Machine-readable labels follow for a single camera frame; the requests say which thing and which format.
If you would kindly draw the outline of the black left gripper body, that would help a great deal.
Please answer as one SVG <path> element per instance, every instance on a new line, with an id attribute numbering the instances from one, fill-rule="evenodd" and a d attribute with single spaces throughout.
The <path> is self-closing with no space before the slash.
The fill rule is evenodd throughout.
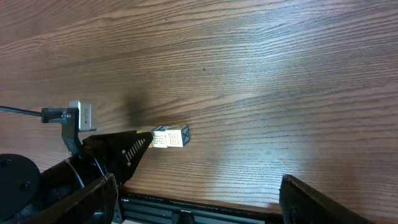
<path id="1" fill-rule="evenodd" d="M 41 113 L 43 123 L 61 124 L 61 137 L 70 153 L 69 158 L 42 173 L 46 185 L 52 189 L 78 190 L 105 175 L 79 139 L 78 108 L 43 108 Z"/>

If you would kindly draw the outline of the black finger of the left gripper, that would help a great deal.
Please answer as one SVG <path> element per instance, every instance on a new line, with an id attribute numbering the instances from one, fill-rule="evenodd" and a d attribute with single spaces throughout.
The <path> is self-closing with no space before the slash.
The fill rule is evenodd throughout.
<path id="1" fill-rule="evenodd" d="M 83 140 L 83 148 L 95 158 L 104 174 L 113 174 L 118 185 L 130 180 L 153 140 L 152 133 L 125 131 L 92 135 Z"/>

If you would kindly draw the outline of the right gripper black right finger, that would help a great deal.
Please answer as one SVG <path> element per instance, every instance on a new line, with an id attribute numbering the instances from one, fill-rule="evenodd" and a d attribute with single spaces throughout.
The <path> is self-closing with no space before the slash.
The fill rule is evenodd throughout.
<path id="1" fill-rule="evenodd" d="M 285 223 L 373 224 L 292 175 L 284 175 L 279 205 Z"/>

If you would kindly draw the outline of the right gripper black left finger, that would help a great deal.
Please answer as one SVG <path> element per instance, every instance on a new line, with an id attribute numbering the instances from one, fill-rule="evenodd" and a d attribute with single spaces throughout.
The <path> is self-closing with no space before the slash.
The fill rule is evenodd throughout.
<path id="1" fill-rule="evenodd" d="M 116 179 L 106 174 L 24 223 L 111 223 L 117 199 Z"/>

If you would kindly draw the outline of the red E wooden block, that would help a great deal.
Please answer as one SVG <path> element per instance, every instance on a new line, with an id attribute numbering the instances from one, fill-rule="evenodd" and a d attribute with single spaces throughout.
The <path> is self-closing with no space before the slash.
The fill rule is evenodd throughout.
<path id="1" fill-rule="evenodd" d="M 153 135 L 152 146 L 159 148 L 167 148 L 167 138 L 165 131 L 170 126 L 157 126 L 151 130 Z"/>

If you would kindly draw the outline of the blue X B wooden block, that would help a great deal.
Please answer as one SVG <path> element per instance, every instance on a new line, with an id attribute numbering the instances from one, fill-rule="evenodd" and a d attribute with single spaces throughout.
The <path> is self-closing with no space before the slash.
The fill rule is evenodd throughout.
<path id="1" fill-rule="evenodd" d="M 165 130 L 168 147 L 184 147 L 190 142 L 188 125 L 173 125 Z"/>

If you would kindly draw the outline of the yellow S wooden block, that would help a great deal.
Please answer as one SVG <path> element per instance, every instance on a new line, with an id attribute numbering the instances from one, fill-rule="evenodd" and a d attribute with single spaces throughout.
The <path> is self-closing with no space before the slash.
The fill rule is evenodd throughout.
<path id="1" fill-rule="evenodd" d="M 155 129 L 155 126 L 141 126 L 137 129 L 137 134 L 139 133 L 151 133 L 152 139 L 154 139 L 154 133 L 153 129 Z"/>

